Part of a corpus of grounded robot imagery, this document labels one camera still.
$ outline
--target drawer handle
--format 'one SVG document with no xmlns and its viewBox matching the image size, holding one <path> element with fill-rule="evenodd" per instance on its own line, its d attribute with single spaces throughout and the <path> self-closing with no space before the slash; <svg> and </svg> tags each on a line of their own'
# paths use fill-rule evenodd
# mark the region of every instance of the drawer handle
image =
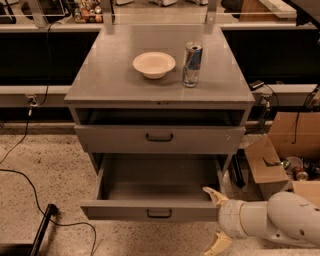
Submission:
<svg viewBox="0 0 320 256">
<path fill-rule="evenodd" d="M 172 209 L 168 210 L 147 210 L 147 216 L 151 219 L 169 219 L 172 216 Z"/>
<path fill-rule="evenodd" d="M 173 134 L 170 133 L 168 136 L 152 136 L 149 133 L 146 134 L 147 141 L 151 142 L 170 142 L 173 140 Z"/>
</svg>

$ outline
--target gray cabinet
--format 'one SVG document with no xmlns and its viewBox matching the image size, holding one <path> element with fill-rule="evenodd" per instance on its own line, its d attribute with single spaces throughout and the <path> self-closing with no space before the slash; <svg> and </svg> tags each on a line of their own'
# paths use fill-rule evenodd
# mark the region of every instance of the gray cabinet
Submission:
<svg viewBox="0 0 320 256">
<path fill-rule="evenodd" d="M 224 192 L 223 172 L 254 102 L 223 34 L 201 25 L 113 29 L 100 32 L 65 98 L 97 172 L 83 211 L 99 220 L 217 220 L 202 187 Z M 183 45 L 194 37 L 207 53 L 199 85 L 189 89 L 181 83 Z M 121 41 L 129 43 L 117 48 Z M 132 67 L 141 49 L 171 53 L 177 66 L 160 80 L 146 79 Z"/>
</svg>

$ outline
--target cabinet top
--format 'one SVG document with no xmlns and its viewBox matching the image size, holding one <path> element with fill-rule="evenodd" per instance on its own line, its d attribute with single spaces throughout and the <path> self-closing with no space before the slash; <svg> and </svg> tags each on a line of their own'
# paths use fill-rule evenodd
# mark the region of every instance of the cabinet top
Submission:
<svg viewBox="0 0 320 256">
<path fill-rule="evenodd" d="M 185 44 L 203 46 L 198 86 L 182 85 Z M 144 52 L 164 52 L 175 68 L 159 80 L 133 67 Z M 67 103 L 106 102 L 241 102 L 254 98 L 217 25 L 113 25 L 103 27 L 74 80 Z"/>
</svg>

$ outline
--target closed drawer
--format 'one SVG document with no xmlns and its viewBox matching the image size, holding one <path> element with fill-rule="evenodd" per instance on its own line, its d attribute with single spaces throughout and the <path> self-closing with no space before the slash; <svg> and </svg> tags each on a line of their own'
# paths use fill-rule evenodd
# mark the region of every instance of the closed drawer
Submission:
<svg viewBox="0 0 320 256">
<path fill-rule="evenodd" d="M 90 153 L 236 153 L 244 127 L 77 125 Z"/>
</svg>

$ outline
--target electrical outlet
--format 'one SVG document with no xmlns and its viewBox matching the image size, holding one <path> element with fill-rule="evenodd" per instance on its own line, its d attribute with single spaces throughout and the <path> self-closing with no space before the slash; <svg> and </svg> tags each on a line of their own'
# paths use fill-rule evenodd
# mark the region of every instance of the electrical outlet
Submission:
<svg viewBox="0 0 320 256">
<path fill-rule="evenodd" d="M 28 103 L 31 107 L 39 106 L 39 102 L 38 102 L 37 96 L 35 94 L 32 94 L 32 95 L 26 94 L 26 97 L 27 97 Z"/>
</svg>

